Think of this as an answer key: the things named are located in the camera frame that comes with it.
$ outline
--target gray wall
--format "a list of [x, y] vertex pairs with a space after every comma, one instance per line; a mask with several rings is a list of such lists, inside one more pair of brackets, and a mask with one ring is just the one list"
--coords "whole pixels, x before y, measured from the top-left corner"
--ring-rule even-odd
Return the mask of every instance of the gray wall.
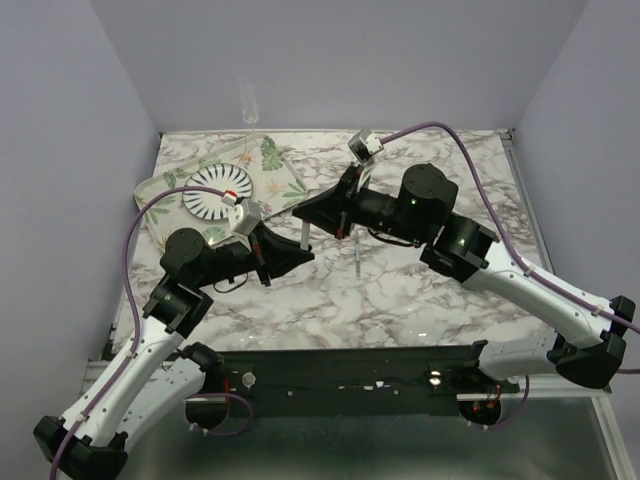
[[78, 395], [119, 298], [131, 192], [158, 136], [86, 0], [0, 3], [0, 471]]
[[[638, 0], [591, 0], [527, 107], [516, 148], [557, 272], [640, 304], [638, 21]], [[640, 367], [640, 342], [627, 336], [625, 364]], [[612, 386], [640, 473], [640, 378]]]
[[584, 0], [91, 0], [164, 131], [512, 127]]

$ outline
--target wire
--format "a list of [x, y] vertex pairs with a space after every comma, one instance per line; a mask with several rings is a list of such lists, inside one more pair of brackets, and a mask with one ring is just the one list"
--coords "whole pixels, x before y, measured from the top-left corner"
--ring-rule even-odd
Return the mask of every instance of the wire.
[[205, 435], [210, 437], [229, 438], [229, 437], [235, 437], [237, 435], [240, 435], [241, 433], [246, 432], [253, 426], [253, 416], [254, 416], [253, 407], [245, 398], [241, 397], [240, 395], [236, 395], [235, 393], [198, 393], [196, 395], [192, 395], [189, 398], [228, 398], [230, 400], [235, 400], [237, 402], [242, 403], [247, 408], [247, 411], [249, 412], [249, 420], [247, 420], [247, 422], [237, 430], [232, 430], [230, 432], [216, 432], [215, 430], [208, 430], [208, 429], [202, 428], [197, 423], [191, 424], [191, 430], [195, 430], [196, 432], [202, 432]]
[[517, 417], [519, 417], [522, 414], [522, 411], [524, 410], [524, 406], [527, 403], [527, 400], [529, 399], [530, 391], [531, 391], [531, 380], [529, 379], [529, 375], [526, 375], [524, 377], [524, 394], [522, 395], [522, 400], [520, 400], [520, 405], [518, 405], [518, 408], [516, 408], [515, 411], [509, 417], [505, 418], [504, 420], [494, 425], [478, 425], [478, 427], [482, 428], [483, 430], [499, 430], [500, 428], [503, 428], [509, 425], [511, 422], [513, 422]]
[[228, 290], [218, 290], [218, 287], [216, 287], [216, 284], [213, 284], [213, 289], [218, 292], [218, 293], [231, 293], [236, 291], [237, 289], [244, 287], [247, 284], [247, 281], [249, 280], [249, 274], [247, 273], [247, 276], [244, 277], [244, 280], [242, 282], [240, 282], [238, 285], [236, 285], [235, 287], [231, 287]]
[[398, 240], [393, 240], [391, 238], [381, 237], [370, 228], [367, 228], [367, 232], [369, 232], [369, 235], [371, 235], [373, 238], [375, 238], [376, 240], [382, 243], [388, 243], [389, 245], [395, 245], [397, 247], [415, 247], [413, 243], [399, 242]]
[[89, 401], [87, 406], [80, 412], [80, 416], [78, 417], [78, 419], [73, 423], [73, 425], [71, 425], [71, 428], [69, 428], [69, 431], [67, 432], [67, 434], [62, 439], [62, 442], [60, 442], [60, 446], [56, 450], [56, 453], [53, 456], [53, 460], [51, 461], [51, 470], [49, 472], [49, 480], [56, 480], [57, 479], [57, 477], [58, 477], [58, 468], [60, 467], [60, 462], [62, 460], [62, 456], [64, 455], [65, 450], [66, 450], [67, 446], [69, 445], [69, 442], [75, 436], [76, 432], [78, 431], [78, 429], [82, 425], [82, 422], [84, 422], [84, 420], [86, 418], [88, 418], [89, 414], [93, 411], [93, 409], [98, 404], [98, 402], [105, 396], [105, 394], [111, 389], [111, 387], [118, 381], [120, 376], [127, 369], [127, 367], [129, 366], [129, 364], [131, 363], [131, 361], [134, 358], [134, 354], [135, 354], [136, 350], [138, 349], [138, 346], [140, 345], [140, 339], [141, 339], [141, 336], [142, 336], [142, 323], [140, 321], [140, 315], [138, 314], [138, 308], [136, 306], [135, 298], [133, 297], [133, 291], [131, 290], [131, 282], [129, 281], [129, 269], [128, 269], [128, 265], [129, 265], [129, 262], [128, 262], [128, 260], [129, 260], [129, 244], [131, 243], [131, 237], [133, 236], [133, 232], [135, 231], [136, 226], [138, 225], [140, 220], [144, 217], [144, 214], [147, 213], [147, 211], [153, 205], [155, 205], [159, 200], [162, 200], [164, 197], [167, 197], [169, 195], [173, 195], [173, 194], [176, 194], [176, 193], [193, 192], [193, 191], [212, 193], [212, 194], [218, 195], [220, 197], [222, 197], [224, 195], [224, 193], [221, 192], [220, 190], [216, 190], [215, 188], [208, 188], [208, 187], [195, 187], [194, 186], [194, 187], [172, 188], [170, 190], [167, 190], [167, 191], [162, 192], [161, 194], [155, 196], [154, 198], [152, 198], [149, 201], [149, 203], [147, 203], [144, 207], [142, 207], [140, 209], [140, 211], [138, 212], [138, 214], [136, 215], [136, 217], [133, 219], [133, 222], [131, 222], [131, 225], [129, 226], [129, 230], [127, 230], [127, 233], [125, 235], [124, 244], [122, 246], [122, 255], [121, 255], [121, 258], [120, 258], [120, 262], [121, 262], [120, 263], [120, 268], [121, 268], [121, 273], [122, 273], [122, 281], [124, 282], [124, 291], [125, 291], [125, 293], [127, 295], [127, 300], [129, 300], [129, 305], [131, 306], [131, 313], [133, 314], [133, 332], [134, 333], [133, 333], [133, 343], [131, 344], [131, 348], [129, 349], [130, 355], [127, 355], [124, 358], [124, 360], [118, 366], [116, 371], [113, 372], [113, 375], [111, 376], [111, 378], [109, 378], [109, 380], [107, 380], [105, 382], [105, 384], [98, 391], [96, 396], [93, 397], [93, 399], [91, 399], [91, 401]]
[[[404, 130], [400, 130], [399, 132], [396, 132], [392, 135], [389, 135], [381, 139], [380, 142], [384, 145], [389, 142], [392, 142], [393, 140], [397, 140], [398, 138], [402, 138], [405, 135], [409, 135], [410, 133], [417, 132], [418, 130], [423, 130], [425, 128], [440, 128], [445, 132], [447, 132], [451, 136], [451, 138], [454, 140], [454, 142], [456, 142], [456, 144], [458, 145], [458, 148], [460, 149], [460, 151], [462, 152], [462, 155], [464, 156], [464, 159], [467, 162], [467, 166], [469, 167], [471, 176], [473, 177], [473, 181], [476, 184], [476, 188], [478, 189], [480, 198], [482, 198], [482, 203], [484, 203], [485, 208], [487, 209], [487, 211], [489, 212], [489, 215], [491, 216], [491, 220], [493, 220], [493, 223], [498, 229], [498, 232], [500, 233], [500, 237], [502, 237], [502, 240], [504, 241], [504, 245], [507, 251], [509, 252], [509, 256], [523, 271], [527, 271], [529, 267], [527, 266], [526, 263], [524, 263], [524, 261], [522, 260], [522, 257], [518, 254], [515, 247], [511, 243], [509, 235], [505, 230], [504, 226], [502, 225], [502, 222], [500, 221], [500, 217], [498, 217], [498, 214], [496, 213], [493, 206], [491, 205], [491, 202], [489, 201], [489, 197], [487, 196], [487, 192], [485, 191], [484, 186], [482, 185], [482, 182], [478, 175], [478, 171], [475, 165], [473, 164], [471, 155], [469, 155], [469, 151], [462, 143], [462, 140], [460, 139], [458, 134], [455, 131], [453, 131], [451, 127], [441, 122], [420, 123], [418, 125], [414, 125], [413, 127], [409, 127]], [[589, 310], [593, 315], [602, 316], [607, 320], [615, 322], [619, 325], [622, 325], [623, 327], [633, 330], [635, 333], [640, 334], [640, 326], [635, 325], [629, 322], [628, 320], [625, 320], [624, 318], [619, 317], [613, 313], [609, 313], [607, 311], [601, 310], [598, 306], [592, 305], [589, 302], [583, 300], [582, 298], [573, 295], [571, 292], [568, 292], [564, 288], [560, 287], [559, 285], [556, 285], [550, 280], [547, 280], [546, 278], [544, 278], [543, 276], [539, 275], [536, 272], [530, 272], [529, 275], [531, 276], [531, 278], [533, 278], [534, 280], [536, 280], [538, 283], [542, 284], [549, 290], [557, 293], [563, 298], [566, 298], [567, 300], [573, 302], [574, 304]], [[620, 370], [618, 371], [620, 373], [635, 373], [636, 369], [622, 369], [622, 370], [623, 370], [622, 372]]]

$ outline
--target black and white plate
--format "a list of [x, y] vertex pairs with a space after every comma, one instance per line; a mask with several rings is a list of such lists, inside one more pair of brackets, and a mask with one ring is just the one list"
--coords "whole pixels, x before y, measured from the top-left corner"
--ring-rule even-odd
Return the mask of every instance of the black and white plate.
[[[253, 183], [249, 174], [230, 163], [217, 163], [198, 170], [189, 177], [185, 186], [216, 188], [222, 192], [231, 190], [239, 197], [251, 198]], [[183, 192], [182, 200], [187, 210], [203, 220], [224, 220], [228, 208], [221, 198], [205, 192]]]

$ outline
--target leaf print placemat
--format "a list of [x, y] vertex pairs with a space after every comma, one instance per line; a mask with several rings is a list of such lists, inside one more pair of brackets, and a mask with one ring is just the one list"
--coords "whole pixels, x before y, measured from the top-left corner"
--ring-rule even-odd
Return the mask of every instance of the leaf print placemat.
[[[284, 150], [270, 136], [253, 134], [145, 180], [134, 192], [138, 207], [170, 188], [184, 186], [195, 172], [217, 163], [230, 163], [247, 171], [254, 187], [251, 198], [260, 205], [263, 219], [293, 207], [307, 197], [307, 187], [287, 161]], [[195, 228], [210, 246], [231, 236], [227, 220], [202, 220], [189, 213], [182, 202], [182, 194], [163, 198], [144, 219], [161, 250], [169, 235], [180, 228]]]

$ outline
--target marble tabletop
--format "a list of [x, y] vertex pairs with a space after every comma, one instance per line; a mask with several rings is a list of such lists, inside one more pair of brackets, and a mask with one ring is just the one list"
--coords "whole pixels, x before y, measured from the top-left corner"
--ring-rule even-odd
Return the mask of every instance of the marble tabletop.
[[[291, 165], [310, 195], [332, 186], [352, 160], [347, 131], [274, 131]], [[162, 139], [155, 174], [202, 156], [245, 133], [167, 134]], [[540, 264], [528, 217], [516, 189], [499, 133], [463, 131], [463, 142], [520, 253]], [[386, 146], [371, 187], [397, 194], [403, 171], [432, 162], [459, 185], [455, 211], [492, 228], [466, 163], [454, 142], [439, 131], [418, 132]], [[267, 224], [277, 233], [299, 238], [300, 221], [289, 212]], [[361, 274], [356, 275], [355, 241], [338, 241], [311, 228], [316, 254], [269, 288], [250, 275], [241, 289], [226, 295], [204, 290], [214, 305], [186, 343], [196, 341], [223, 350], [460, 345], [479, 339], [512, 340], [548, 327], [523, 310], [490, 293], [463, 289], [454, 280], [419, 262], [420, 249], [398, 248], [371, 238], [359, 228]], [[146, 226], [140, 229], [130, 278], [138, 308], [163, 276], [160, 252]], [[117, 315], [113, 350], [132, 332], [125, 300]]]

